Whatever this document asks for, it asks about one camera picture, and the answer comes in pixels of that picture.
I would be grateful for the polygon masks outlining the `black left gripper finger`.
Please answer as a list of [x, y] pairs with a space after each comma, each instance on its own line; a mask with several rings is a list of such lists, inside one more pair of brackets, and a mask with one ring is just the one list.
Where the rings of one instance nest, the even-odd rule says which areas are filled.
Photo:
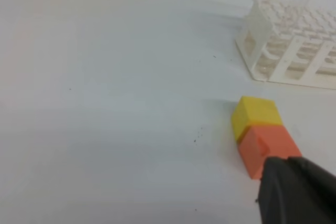
[[335, 175], [304, 157], [269, 157], [257, 202], [263, 224], [335, 223]]

